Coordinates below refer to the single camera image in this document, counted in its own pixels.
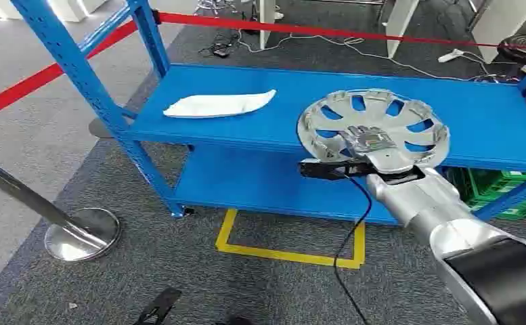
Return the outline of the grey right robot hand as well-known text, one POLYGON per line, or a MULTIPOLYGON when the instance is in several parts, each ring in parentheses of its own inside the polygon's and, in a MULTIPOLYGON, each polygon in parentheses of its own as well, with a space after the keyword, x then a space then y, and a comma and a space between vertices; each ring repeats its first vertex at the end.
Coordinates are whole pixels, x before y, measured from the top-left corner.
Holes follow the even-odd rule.
POLYGON ((370 152, 397 147, 384 130, 375 126, 349 126, 345 130, 340 130, 338 134, 343 138, 346 151, 353 158, 365 156, 370 152))

